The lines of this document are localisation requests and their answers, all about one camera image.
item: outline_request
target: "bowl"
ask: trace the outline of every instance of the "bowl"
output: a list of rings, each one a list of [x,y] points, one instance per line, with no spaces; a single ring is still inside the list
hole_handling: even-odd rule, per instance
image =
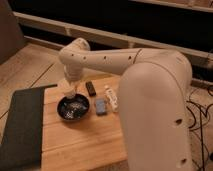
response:
[[[76,94],[73,98],[64,97],[58,103],[57,111],[64,121],[78,121],[86,115],[89,110],[89,100]]]

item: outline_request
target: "small object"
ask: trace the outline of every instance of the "small object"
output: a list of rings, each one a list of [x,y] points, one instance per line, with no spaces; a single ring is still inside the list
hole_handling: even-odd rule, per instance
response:
[[[63,78],[58,82],[58,88],[67,98],[71,99],[77,92],[78,84],[78,81],[69,83],[65,78]]]
[[[73,98],[64,97],[58,104],[57,111],[59,116],[65,121],[80,120],[89,110],[88,99],[76,94]]]
[[[96,91],[95,91],[95,88],[94,88],[92,82],[91,82],[91,81],[88,81],[88,82],[86,82],[85,85],[86,85],[87,91],[88,91],[88,93],[89,93],[89,96],[90,96],[90,97],[91,97],[91,96],[95,96],[95,95],[96,95]]]
[[[95,107],[96,107],[96,114],[98,116],[102,116],[102,115],[106,115],[107,114],[106,105],[105,105],[104,99],[102,99],[102,98],[95,99]]]
[[[109,99],[110,105],[112,107],[113,112],[118,112],[118,103],[117,96],[113,89],[111,89],[108,85],[105,86],[105,93],[107,98]]]

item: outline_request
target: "gray fabric mat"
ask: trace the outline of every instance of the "gray fabric mat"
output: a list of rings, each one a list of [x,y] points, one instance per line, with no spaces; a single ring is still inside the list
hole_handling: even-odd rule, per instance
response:
[[[0,147],[0,171],[40,163],[44,89],[15,91]]]

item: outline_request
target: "remote control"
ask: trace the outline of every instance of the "remote control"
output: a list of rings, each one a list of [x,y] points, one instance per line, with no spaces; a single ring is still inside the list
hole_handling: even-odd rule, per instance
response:
[[[86,82],[85,85],[86,85],[87,91],[89,93],[89,96],[95,96],[96,95],[96,91],[95,91],[95,88],[94,88],[92,82],[88,81],[88,82]]]

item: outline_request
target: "wooden cutting board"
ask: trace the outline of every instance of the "wooden cutting board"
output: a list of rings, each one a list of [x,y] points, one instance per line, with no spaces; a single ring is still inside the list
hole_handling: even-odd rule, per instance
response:
[[[94,100],[104,97],[104,86],[117,90],[120,77],[93,80],[97,96],[90,98],[82,82],[78,93],[90,101],[90,109],[84,119],[67,123],[57,114],[58,102],[63,94],[57,87],[48,88],[44,95],[43,116],[43,171],[93,170],[127,158],[124,148],[118,113],[113,113],[107,105],[108,114],[95,114]]]

